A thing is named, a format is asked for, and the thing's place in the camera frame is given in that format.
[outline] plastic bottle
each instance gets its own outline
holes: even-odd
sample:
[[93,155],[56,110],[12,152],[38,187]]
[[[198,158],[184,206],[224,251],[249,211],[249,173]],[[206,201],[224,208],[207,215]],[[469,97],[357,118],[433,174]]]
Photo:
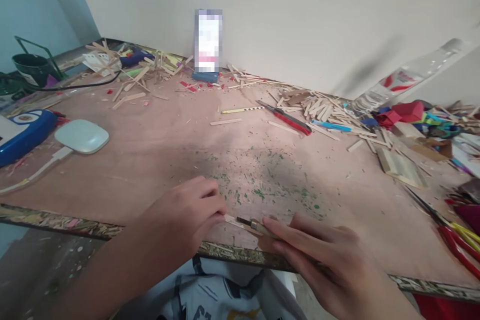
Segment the plastic bottle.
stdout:
[[453,38],[438,50],[407,62],[350,103],[356,112],[369,113],[433,76],[447,61],[462,50],[462,41]]

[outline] blue device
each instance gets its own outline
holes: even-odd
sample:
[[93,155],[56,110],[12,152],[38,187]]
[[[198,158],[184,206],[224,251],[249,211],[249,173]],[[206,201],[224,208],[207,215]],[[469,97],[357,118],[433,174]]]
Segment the blue device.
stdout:
[[13,164],[40,145],[55,128],[57,115],[32,110],[6,118],[0,116],[0,167]]
[[193,80],[205,81],[207,83],[218,83],[219,82],[219,73],[218,72],[198,72],[194,71],[191,75]]

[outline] debris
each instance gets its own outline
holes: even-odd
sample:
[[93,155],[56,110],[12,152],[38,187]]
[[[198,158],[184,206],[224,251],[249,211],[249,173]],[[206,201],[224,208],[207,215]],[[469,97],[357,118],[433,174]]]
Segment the debris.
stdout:
[[210,125],[223,125],[223,124],[230,124],[230,123],[238,123],[241,122],[242,119],[232,119],[232,120],[223,120],[223,121],[213,121]]

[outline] blue base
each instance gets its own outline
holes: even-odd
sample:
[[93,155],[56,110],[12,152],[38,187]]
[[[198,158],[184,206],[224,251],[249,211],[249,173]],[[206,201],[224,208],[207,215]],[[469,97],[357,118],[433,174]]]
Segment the blue base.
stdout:
[[219,82],[219,73],[218,72],[196,72],[194,71],[191,75],[193,80],[205,81],[207,83],[218,83]]
[[28,116],[29,114],[38,117],[28,123],[28,128],[7,141],[0,146],[0,167],[4,167],[13,164],[17,160],[20,160],[37,145],[40,145],[55,128],[57,123],[57,115],[48,110],[32,110],[23,114],[10,118],[12,122],[18,125],[25,125],[25,122],[17,122],[14,119],[18,119],[21,116]]

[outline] cardboard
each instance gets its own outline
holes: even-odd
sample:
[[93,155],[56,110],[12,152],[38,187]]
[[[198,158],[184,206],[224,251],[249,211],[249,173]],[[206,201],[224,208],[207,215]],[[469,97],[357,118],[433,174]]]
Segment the cardboard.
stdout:
[[437,163],[454,158],[452,154],[452,142],[450,140],[437,141],[432,138],[418,138],[416,143],[407,146],[416,153]]

